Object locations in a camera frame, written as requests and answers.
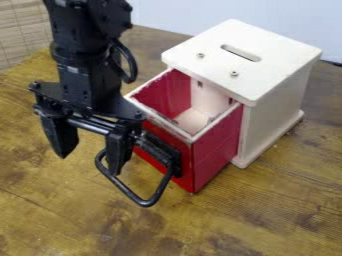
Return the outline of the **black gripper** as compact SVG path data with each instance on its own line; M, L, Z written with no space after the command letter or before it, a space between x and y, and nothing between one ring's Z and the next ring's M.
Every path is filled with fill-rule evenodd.
M80 115L89 120L93 116L114 118L112 132L105 136L108 171L117 176L130 159L133 141L129 133L138 134L144 114L124 99L121 83L132 78L121 69L121 57L133 62L132 56L108 49L97 53L66 53L50 50L57 64L57 82L34 82L29 90L34 93L34 112L50 147L60 158L65 158L78 144L77 129L68 120Z

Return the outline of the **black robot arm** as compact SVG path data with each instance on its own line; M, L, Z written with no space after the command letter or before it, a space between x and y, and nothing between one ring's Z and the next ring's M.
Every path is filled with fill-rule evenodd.
M136 80L137 65L118 41L132 27L125 0L42 0L49 15L50 56L58 81L34 82L34 112L56 155L66 157L78 143L72 117L92 121L96 115L117 120L105 136L108 173L116 176L132 154L129 135L140 130L144 114L120 93Z

